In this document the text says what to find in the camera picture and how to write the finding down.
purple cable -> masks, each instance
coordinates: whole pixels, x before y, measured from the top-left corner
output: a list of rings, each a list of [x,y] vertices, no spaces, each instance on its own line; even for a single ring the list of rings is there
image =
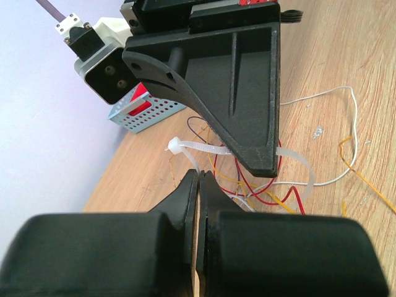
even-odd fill
[[[66,17],[62,15],[48,0],[36,0],[39,5],[42,6],[54,19],[59,23],[62,22]]]

